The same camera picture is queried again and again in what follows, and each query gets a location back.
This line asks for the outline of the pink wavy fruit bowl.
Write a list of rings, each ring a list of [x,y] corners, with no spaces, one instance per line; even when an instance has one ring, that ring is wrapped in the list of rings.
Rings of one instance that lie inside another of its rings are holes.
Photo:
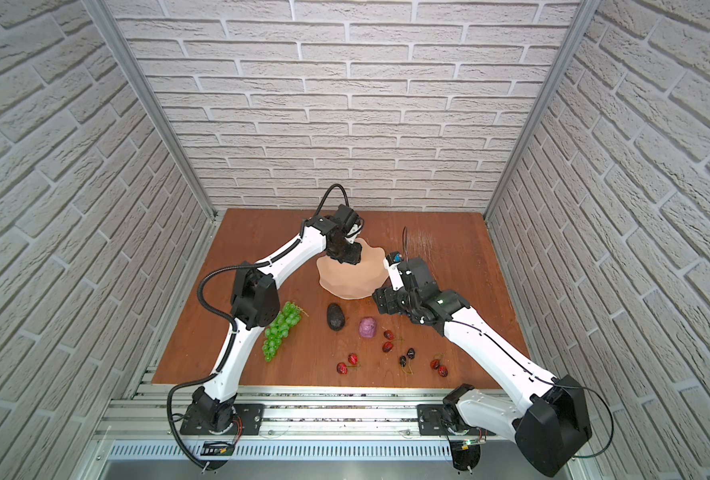
[[[320,285],[344,300],[370,297],[388,279],[384,266],[386,253],[381,247],[371,247],[365,240],[357,239],[362,246],[361,261],[357,265],[340,263],[328,256],[317,260]]]

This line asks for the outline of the purple plum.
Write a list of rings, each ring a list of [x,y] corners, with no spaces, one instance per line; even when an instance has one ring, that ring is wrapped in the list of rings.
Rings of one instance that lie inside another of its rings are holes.
[[[363,317],[358,326],[359,335],[365,339],[374,338],[377,334],[377,321],[373,317]]]

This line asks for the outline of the dark cherry pair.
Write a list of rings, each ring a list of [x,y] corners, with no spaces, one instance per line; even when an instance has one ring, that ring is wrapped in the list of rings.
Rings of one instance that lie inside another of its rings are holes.
[[[416,351],[414,348],[409,348],[404,355],[399,357],[399,364],[402,368],[408,368],[410,363],[415,359]]]

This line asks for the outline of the black avocado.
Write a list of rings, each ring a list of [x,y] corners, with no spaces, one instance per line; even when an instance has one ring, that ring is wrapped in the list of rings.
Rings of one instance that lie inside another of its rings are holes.
[[[341,331],[346,325],[346,315],[338,303],[331,303],[327,307],[326,320],[328,327],[335,331]]]

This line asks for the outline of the green grape bunch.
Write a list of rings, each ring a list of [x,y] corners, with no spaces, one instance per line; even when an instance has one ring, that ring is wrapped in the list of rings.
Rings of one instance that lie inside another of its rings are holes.
[[[275,320],[264,331],[262,351],[266,362],[271,362],[277,356],[290,330],[300,323],[305,314],[306,312],[293,302],[287,302],[281,308]]]

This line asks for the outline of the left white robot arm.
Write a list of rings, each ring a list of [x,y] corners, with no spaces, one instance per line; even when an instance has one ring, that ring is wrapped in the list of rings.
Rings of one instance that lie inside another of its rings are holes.
[[[230,331],[212,373],[193,394],[188,413],[214,433],[233,422],[233,404],[248,357],[260,334],[281,311],[279,287],[311,258],[325,253],[341,263],[356,265],[362,246],[355,241],[364,222],[351,207],[341,204],[332,215],[315,214],[302,222],[300,232],[276,252],[256,262],[223,267],[200,283],[197,297],[211,313],[227,319]],[[223,312],[205,300],[206,283],[235,271],[231,311]]]

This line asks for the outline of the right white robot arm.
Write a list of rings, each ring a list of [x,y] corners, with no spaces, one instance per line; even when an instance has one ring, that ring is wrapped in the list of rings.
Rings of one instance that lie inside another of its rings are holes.
[[[390,283],[373,293],[379,312],[434,328],[466,351],[509,397],[499,400],[470,385],[453,390],[444,400],[453,429],[493,432],[514,442],[541,474],[555,476],[592,437],[584,388],[521,354],[468,300],[441,289],[423,259],[393,252],[384,266]]]

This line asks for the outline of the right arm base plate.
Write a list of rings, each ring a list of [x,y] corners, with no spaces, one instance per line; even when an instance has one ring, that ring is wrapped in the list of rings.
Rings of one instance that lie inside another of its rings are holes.
[[[451,414],[441,404],[419,404],[417,418],[421,436],[495,436],[489,430],[467,425],[460,416]]]

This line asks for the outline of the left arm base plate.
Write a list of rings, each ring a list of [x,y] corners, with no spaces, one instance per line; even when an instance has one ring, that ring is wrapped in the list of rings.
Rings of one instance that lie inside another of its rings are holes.
[[[256,436],[260,432],[264,412],[264,404],[238,403],[212,415],[192,404],[185,413],[179,432],[183,435],[236,436],[238,428],[242,427],[243,435]]]

